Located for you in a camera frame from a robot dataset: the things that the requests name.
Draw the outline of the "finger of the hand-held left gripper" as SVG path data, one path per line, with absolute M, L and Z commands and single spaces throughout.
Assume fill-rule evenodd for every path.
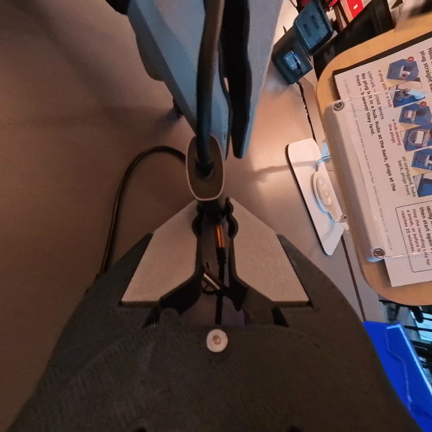
M 266 80 L 282 1 L 224 1 L 218 42 L 222 90 L 222 154 L 246 156 Z
M 146 72 L 165 83 L 193 131 L 198 58 L 208 2 L 132 0 L 127 10 Z

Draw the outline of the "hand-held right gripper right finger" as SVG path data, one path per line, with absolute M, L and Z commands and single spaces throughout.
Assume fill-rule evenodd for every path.
M 305 306 L 309 297 L 276 232 L 234 199 L 226 200 L 227 296 L 237 310 Z

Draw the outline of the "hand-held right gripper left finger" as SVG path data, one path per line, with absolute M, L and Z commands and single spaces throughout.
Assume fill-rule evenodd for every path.
M 201 222 L 194 200 L 154 231 L 122 297 L 123 306 L 171 308 L 183 314 L 197 302 L 203 274 Z

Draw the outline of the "black power adapter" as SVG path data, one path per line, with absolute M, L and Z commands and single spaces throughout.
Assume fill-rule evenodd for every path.
M 297 83 L 312 69 L 311 58 L 333 35 L 332 24 L 321 1 L 310 1 L 293 25 L 273 46 L 271 60 L 289 84 Z

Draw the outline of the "laminated instruction sheet on stand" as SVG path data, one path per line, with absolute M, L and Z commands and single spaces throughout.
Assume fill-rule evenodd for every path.
M 333 130 L 335 127 L 331 126 L 327 111 L 328 107 L 339 99 L 338 90 L 333 79 L 335 70 L 349 68 L 386 50 L 420 38 L 430 33 L 431 29 L 431 12 L 428 12 L 408 19 L 402 24 L 401 28 L 397 27 L 348 49 L 328 64 L 318 80 L 316 89 L 318 109 L 325 136 L 328 139 L 331 160 L 339 185 L 338 191 L 347 210 L 350 235 L 356 254 L 356 258 L 351 258 L 351 262 L 355 263 L 354 268 L 359 268 L 364 282 L 377 294 L 388 300 L 406 305 L 431 305 L 432 283 L 423 282 L 392 288 L 385 265 L 381 261 L 370 262 L 365 258 L 362 250 L 364 241 L 362 221 L 359 214 L 360 204 L 354 191 L 354 171 L 353 168 L 344 166 L 344 163 L 348 162 L 348 156 L 343 145 L 336 143 L 334 140 L 335 132 Z

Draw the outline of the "red plastic case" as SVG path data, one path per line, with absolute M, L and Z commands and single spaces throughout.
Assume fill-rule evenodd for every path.
M 360 12 L 363 11 L 365 5 L 369 1 L 362 0 L 326 0 L 328 9 L 339 10 L 341 16 L 347 21 L 353 20 Z

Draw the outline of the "blue plastic bin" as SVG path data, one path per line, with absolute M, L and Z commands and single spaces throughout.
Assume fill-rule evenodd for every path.
M 423 431 L 432 430 L 432 390 L 401 324 L 365 321 L 384 370 L 402 403 Z

